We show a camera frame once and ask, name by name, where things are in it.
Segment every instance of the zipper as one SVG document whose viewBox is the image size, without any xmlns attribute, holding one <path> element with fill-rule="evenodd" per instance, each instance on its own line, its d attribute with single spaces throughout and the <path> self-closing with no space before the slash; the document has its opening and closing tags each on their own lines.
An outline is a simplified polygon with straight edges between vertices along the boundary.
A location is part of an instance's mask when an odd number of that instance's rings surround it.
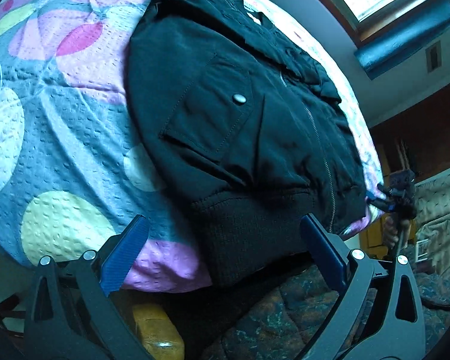
<svg viewBox="0 0 450 360">
<path fill-rule="evenodd" d="M 288 85 L 284 80 L 282 72 L 280 72 L 280 80 L 282 81 L 282 84 L 288 88 Z M 312 112 L 310 111 L 310 109 L 308 109 L 308 107 L 306 105 L 304 105 L 304 107 L 308 114 L 308 118 L 310 119 L 310 122 L 312 123 L 313 130 L 315 131 L 315 136 L 317 137 L 317 141 L 320 145 L 320 150 L 322 152 L 323 163 L 325 164 L 325 168 L 327 170 L 328 181 L 330 184 L 330 194 L 331 194 L 331 221 L 330 221 L 330 225 L 328 226 L 328 231 L 331 233 L 332 227 L 333 227 L 334 221 L 335 221 L 336 210 L 337 210 L 336 202 L 335 202 L 334 183 L 332 181 L 332 173 L 330 171 L 330 167 L 328 165 L 327 158 L 325 157 L 325 153 L 323 151 L 322 140 L 320 139 L 320 134 L 318 133 L 317 125 L 315 124 L 315 119 L 313 118 L 313 115 L 312 115 Z"/>
</svg>

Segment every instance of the person's hand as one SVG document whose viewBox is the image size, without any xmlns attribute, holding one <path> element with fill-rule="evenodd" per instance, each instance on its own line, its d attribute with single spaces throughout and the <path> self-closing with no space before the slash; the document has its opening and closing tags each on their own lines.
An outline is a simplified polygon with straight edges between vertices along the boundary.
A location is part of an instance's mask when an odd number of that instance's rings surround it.
<svg viewBox="0 0 450 360">
<path fill-rule="evenodd" d="M 403 235 L 403 242 L 407 244 L 408 237 L 410 237 L 410 221 L 402 220 L 401 228 L 406 229 L 405 234 Z M 388 249 L 393 249 L 395 244 L 398 242 L 398 230 L 396 223 L 391 215 L 387 216 L 385 219 L 385 223 L 383 224 L 383 244 L 388 247 Z"/>
</svg>

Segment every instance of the wooden window frame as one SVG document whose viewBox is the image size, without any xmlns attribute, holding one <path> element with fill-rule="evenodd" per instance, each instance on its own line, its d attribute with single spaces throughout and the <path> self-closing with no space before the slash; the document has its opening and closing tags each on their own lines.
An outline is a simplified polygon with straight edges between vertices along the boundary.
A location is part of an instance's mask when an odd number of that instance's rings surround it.
<svg viewBox="0 0 450 360">
<path fill-rule="evenodd" d="M 335 16 L 357 47 L 389 31 L 436 0 L 394 0 L 358 21 L 344 0 L 319 0 Z"/>
</svg>

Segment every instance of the bomber jacket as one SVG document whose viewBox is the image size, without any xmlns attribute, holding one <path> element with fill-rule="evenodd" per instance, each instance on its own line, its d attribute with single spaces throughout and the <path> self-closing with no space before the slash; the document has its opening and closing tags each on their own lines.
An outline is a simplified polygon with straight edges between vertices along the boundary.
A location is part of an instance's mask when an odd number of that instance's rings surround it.
<svg viewBox="0 0 450 360">
<path fill-rule="evenodd" d="M 214 284 L 306 251 L 309 212 L 336 234 L 365 215 L 333 82 L 263 13 L 243 0 L 151 0 L 129 50 L 130 112 Z"/>
</svg>

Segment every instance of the dark floral fabric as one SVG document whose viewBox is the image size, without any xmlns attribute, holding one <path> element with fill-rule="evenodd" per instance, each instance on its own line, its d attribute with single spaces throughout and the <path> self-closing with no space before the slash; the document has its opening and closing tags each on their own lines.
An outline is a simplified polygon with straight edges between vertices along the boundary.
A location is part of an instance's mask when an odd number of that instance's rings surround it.
<svg viewBox="0 0 450 360">
<path fill-rule="evenodd" d="M 450 326 L 450 280 L 415 274 L 426 325 L 427 352 Z M 360 336 L 375 297 L 369 290 L 343 349 Z M 202 354 L 202 360 L 293 359 L 310 341 L 338 294 L 331 291 L 317 266 L 289 278 L 269 293 Z"/>
</svg>

